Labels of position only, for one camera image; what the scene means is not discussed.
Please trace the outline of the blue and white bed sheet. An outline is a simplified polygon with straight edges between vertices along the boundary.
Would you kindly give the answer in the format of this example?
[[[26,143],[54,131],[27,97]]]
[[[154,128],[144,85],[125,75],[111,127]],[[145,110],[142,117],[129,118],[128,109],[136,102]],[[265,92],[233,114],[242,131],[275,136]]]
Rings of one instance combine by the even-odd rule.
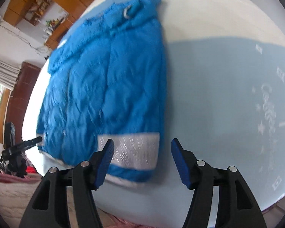
[[[78,19],[113,3],[94,0]],[[181,227],[193,193],[170,143],[216,168],[236,166],[261,209],[285,196],[285,10],[273,0],[163,0],[167,50],[165,142],[146,184],[106,182],[98,207],[154,227]]]

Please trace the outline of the beige knitted blanket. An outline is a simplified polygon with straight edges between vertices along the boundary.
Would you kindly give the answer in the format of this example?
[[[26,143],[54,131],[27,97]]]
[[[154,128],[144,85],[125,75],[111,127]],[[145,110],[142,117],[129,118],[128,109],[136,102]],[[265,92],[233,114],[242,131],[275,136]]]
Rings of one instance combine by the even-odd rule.
[[[19,227],[26,207],[41,181],[41,175],[25,178],[0,173],[0,215],[10,227]]]

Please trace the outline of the wall shelf with items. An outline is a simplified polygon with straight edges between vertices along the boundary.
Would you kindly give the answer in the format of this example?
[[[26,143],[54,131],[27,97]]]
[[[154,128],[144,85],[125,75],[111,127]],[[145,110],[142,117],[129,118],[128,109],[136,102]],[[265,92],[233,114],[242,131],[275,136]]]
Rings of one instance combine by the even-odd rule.
[[[69,13],[53,0],[34,0],[24,15],[31,25],[46,25],[46,21],[67,17]]]

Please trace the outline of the striped curtain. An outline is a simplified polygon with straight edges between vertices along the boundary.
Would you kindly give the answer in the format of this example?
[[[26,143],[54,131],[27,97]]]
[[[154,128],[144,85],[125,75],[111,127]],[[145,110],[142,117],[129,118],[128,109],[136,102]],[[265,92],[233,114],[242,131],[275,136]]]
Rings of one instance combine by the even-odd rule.
[[[20,71],[21,66],[5,63],[0,60],[0,84],[13,91]]]

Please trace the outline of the wooden desk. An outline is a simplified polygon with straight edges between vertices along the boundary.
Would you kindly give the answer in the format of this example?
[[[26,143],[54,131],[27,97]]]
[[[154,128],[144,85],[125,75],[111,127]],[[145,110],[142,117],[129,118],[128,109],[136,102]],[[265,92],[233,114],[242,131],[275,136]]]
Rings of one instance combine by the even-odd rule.
[[[59,26],[53,31],[52,35],[46,40],[45,46],[51,50],[55,50],[63,36],[68,32],[76,19],[68,15]]]

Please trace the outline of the blue puffer jacket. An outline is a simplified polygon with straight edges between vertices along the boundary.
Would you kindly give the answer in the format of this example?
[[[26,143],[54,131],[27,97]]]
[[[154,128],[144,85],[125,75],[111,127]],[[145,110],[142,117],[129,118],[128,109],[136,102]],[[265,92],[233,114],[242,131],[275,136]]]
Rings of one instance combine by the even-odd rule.
[[[63,39],[49,58],[36,128],[40,153],[75,166],[111,139],[106,180],[131,188],[150,180],[163,143],[167,89],[161,1],[113,4]]]

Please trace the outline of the clutter on desk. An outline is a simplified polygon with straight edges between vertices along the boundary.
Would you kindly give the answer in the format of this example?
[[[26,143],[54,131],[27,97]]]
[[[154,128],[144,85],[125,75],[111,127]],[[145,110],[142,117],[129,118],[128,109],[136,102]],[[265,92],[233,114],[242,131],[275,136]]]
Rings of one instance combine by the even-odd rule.
[[[60,24],[64,21],[65,21],[64,17],[62,17],[61,19],[46,21],[46,27],[44,29],[44,32],[49,36],[52,35],[53,32],[58,28],[58,26],[60,26]]]

